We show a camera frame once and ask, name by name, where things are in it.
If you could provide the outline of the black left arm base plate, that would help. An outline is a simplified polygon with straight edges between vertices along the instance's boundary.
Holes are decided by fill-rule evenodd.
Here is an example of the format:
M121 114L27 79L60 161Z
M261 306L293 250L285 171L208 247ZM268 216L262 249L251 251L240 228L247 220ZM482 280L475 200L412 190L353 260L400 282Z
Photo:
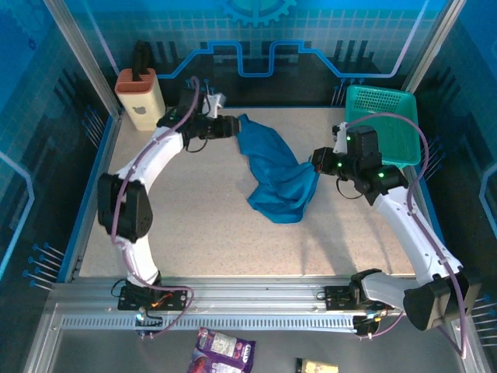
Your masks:
M120 311L182 311L186 307L188 292L186 290L163 291L142 288L125 282L120 289L117 308Z

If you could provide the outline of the purple snack bag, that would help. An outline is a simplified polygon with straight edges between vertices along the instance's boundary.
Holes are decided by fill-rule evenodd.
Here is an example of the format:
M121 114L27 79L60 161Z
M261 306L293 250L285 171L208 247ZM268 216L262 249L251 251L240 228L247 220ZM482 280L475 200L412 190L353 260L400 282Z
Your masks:
M187 373L251 373L256 342L201 327Z

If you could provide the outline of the beige snack packet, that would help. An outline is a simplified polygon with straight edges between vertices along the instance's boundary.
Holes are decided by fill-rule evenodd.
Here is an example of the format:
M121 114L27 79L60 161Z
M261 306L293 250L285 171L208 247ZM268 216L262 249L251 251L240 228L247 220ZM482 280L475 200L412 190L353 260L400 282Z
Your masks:
M339 373L339 368L322 361L297 358L294 373Z

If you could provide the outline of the cream knife block orange lid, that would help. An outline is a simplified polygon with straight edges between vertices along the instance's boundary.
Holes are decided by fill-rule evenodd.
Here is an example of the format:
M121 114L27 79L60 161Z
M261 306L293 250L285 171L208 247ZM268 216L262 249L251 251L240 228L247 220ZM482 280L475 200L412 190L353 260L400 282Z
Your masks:
M122 70L114 91L138 131L154 131L165 115L165 102L155 70L147 69L133 80L131 68Z

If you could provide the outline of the blue t-shirt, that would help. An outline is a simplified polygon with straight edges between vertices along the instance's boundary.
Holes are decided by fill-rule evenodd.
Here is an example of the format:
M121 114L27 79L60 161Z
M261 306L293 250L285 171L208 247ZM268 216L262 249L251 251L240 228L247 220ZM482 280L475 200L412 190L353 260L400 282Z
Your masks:
M237 135L240 153L248 159L258 185L248 204L275 224L302 221L317 190L319 174L310 162L299 163L288 144L271 127L239 118Z

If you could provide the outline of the teal plastic basket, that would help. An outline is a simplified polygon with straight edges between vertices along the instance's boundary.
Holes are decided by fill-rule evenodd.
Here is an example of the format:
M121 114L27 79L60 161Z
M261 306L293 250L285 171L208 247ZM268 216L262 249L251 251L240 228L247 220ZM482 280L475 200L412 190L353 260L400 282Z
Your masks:
M416 100L410 92L351 85L346 90L345 121L352 122L374 113L395 113L418 122ZM394 117L375 117L364 122L376 132L383 163L400 169L415 166L421 159L419 133Z

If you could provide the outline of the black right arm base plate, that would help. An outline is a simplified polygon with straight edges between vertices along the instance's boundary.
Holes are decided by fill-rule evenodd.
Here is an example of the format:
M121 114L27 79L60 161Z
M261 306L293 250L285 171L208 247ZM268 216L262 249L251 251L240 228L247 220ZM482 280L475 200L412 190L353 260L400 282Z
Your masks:
M372 301L355 284L348 286L327 286L325 307L328 311L390 311L394 308L383 302Z

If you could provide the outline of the aluminium frame post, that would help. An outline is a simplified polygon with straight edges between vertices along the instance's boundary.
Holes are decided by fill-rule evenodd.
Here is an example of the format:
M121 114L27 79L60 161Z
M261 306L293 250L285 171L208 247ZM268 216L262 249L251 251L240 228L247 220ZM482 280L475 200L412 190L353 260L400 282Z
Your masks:
M54 18L58 29L63 34L73 54L77 58L84 73L107 109L109 115L117 120L120 118L120 106L111 92L109 84L100 69L89 45L87 44L74 17L70 13L64 0L43 0L43 3Z
M403 91L414 93L417 90L434 59L440 52L443 43L452 30L466 2L467 0L446 0L445 6L437 18L429 38L407 75L401 88Z

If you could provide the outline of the aluminium frame rail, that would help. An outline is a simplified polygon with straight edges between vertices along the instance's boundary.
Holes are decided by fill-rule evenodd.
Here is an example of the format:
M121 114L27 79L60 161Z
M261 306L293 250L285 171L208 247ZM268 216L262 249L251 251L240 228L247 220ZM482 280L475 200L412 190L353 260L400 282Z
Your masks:
M167 277L168 286L194 291L188 315L321 315L325 304L316 294L326 286L346 286L348 277ZM62 314L117 314L117 298L110 294L114 278L82 277L55 284L46 312Z

